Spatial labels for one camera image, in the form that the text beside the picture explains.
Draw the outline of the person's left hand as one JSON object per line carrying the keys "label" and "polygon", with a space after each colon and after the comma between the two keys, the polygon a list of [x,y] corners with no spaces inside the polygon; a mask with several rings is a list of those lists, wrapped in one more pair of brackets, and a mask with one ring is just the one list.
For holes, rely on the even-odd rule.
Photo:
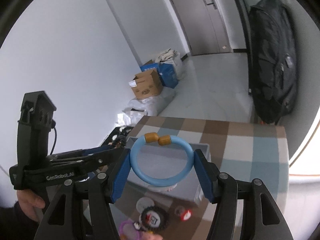
{"label": "person's left hand", "polygon": [[31,190],[17,190],[17,199],[23,213],[35,222],[39,222],[37,210],[46,207],[45,201]]}

